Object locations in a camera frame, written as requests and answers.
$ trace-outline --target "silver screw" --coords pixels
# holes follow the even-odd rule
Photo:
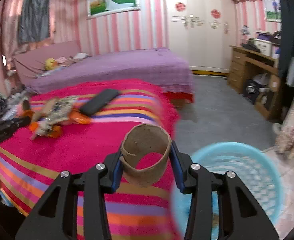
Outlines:
[[[228,176],[229,178],[234,178],[234,177],[236,177],[236,173],[234,173],[233,171],[228,171],[228,172],[227,172],[227,176]]]
[[[99,170],[99,171],[101,171],[101,170],[103,170],[103,169],[105,169],[105,168],[106,168],[106,165],[103,164],[103,163],[98,163],[98,164],[96,165],[96,169]]]
[[[195,170],[195,171],[198,171],[198,170],[200,169],[200,165],[199,165],[198,163],[193,163],[193,164],[191,165],[191,168],[192,168],[193,170]]]
[[[62,171],[62,172],[60,173],[60,176],[61,176],[62,178],[67,178],[69,175],[70,175],[69,171]]]

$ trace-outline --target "gray floor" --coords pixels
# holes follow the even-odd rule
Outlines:
[[[272,123],[242,95],[227,85],[224,77],[194,75],[195,103],[178,110],[176,143],[183,153],[216,142],[241,142],[260,150],[272,147]]]

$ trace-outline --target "wardrobe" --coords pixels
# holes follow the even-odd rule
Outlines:
[[[232,0],[166,0],[169,48],[191,70],[229,72],[236,45]]]

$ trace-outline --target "red bed skirt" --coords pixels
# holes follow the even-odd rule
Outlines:
[[[173,92],[167,92],[165,93],[165,95],[167,96],[167,98],[169,100],[172,99],[186,99],[188,100],[190,103],[194,102],[194,94],[187,94],[187,93],[173,93]]]

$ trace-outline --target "wooden desk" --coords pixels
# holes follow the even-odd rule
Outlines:
[[[261,103],[263,95],[262,93],[256,100],[255,108],[267,120],[279,118],[281,113],[281,98],[284,84],[278,77],[278,69],[275,68],[276,59],[252,50],[236,46],[231,47],[232,60],[228,84],[238,93],[242,94],[244,90],[244,84],[247,79],[252,79],[260,73],[271,73],[270,87],[271,90],[275,93],[273,95],[270,108],[267,110]]]

